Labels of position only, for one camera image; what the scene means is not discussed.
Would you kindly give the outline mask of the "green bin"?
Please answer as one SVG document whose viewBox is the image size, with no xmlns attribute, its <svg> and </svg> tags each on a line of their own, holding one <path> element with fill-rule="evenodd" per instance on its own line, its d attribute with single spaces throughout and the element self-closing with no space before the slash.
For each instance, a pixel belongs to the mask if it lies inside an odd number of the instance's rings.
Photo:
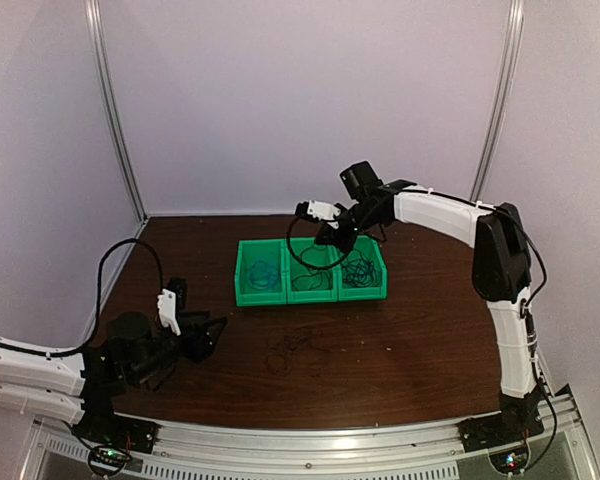
<svg viewBox="0 0 600 480">
<path fill-rule="evenodd" d="M 287 293 L 284 246 L 281 239 L 238 243 L 234 290 L 238 307 L 278 306 Z"/>
<path fill-rule="evenodd" d="M 387 298 L 388 275 L 378 243 L 361 236 L 352 252 L 336 267 L 338 299 L 346 301 L 376 301 Z"/>
<path fill-rule="evenodd" d="M 317 245 L 312 238 L 292 238 L 293 252 L 302 260 L 289 255 L 287 278 L 288 304 L 334 303 L 338 299 L 336 269 L 316 270 L 305 266 L 327 266 L 337 259 L 331 246 Z"/>
</svg>

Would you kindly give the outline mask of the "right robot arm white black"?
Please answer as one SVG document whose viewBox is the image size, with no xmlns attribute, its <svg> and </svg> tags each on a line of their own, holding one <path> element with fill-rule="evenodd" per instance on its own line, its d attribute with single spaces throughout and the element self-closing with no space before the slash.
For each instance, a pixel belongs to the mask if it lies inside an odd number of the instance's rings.
<svg viewBox="0 0 600 480">
<path fill-rule="evenodd" d="M 357 237 L 372 227 L 400 222 L 446 235 L 472 249 L 471 281 L 490 312 L 501 365 L 501 412 L 494 417 L 492 430 L 499 440 L 515 440 L 530 426 L 539 401 L 533 366 L 530 243 L 517 208 L 459 199 L 402 179 L 385 183 L 366 161 L 344 170 L 340 178 L 354 202 L 351 207 L 308 203 L 309 219 L 321 225 L 317 243 L 348 254 Z"/>
</svg>

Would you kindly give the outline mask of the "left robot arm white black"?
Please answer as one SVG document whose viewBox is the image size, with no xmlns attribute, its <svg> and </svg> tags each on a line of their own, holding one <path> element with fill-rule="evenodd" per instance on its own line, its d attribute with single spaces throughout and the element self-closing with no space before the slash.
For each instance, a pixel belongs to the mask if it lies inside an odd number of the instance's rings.
<svg viewBox="0 0 600 480">
<path fill-rule="evenodd" d="M 124 424 L 111 399 L 131 387 L 160 389 L 181 358 L 203 362 L 227 324 L 208 311 L 186 312 L 175 334 L 168 327 L 154 330 L 142 313 L 127 312 L 106 324 L 102 344 L 74 353 L 0 337 L 0 407 L 84 423 L 101 443 L 113 444 Z"/>
</svg>

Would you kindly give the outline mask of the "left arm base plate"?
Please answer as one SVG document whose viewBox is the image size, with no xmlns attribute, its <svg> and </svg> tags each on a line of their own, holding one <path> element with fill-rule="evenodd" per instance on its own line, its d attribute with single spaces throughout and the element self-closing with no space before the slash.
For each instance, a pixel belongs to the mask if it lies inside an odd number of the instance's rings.
<svg viewBox="0 0 600 480">
<path fill-rule="evenodd" d="M 112 445 L 121 450 L 151 454 L 159 425 L 152 421 L 114 413 L 87 412 L 72 429 L 87 441 Z"/>
</svg>

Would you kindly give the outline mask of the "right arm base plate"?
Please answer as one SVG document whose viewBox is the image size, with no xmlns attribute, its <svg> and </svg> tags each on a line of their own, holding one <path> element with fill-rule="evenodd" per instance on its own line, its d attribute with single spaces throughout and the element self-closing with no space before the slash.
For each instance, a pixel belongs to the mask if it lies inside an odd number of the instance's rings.
<svg viewBox="0 0 600 480">
<path fill-rule="evenodd" d="M 468 418 L 459 422 L 457 428 L 466 453 L 522 442 L 545 431 L 542 421 L 536 419 L 523 426 L 507 426 L 501 413 Z"/>
</svg>

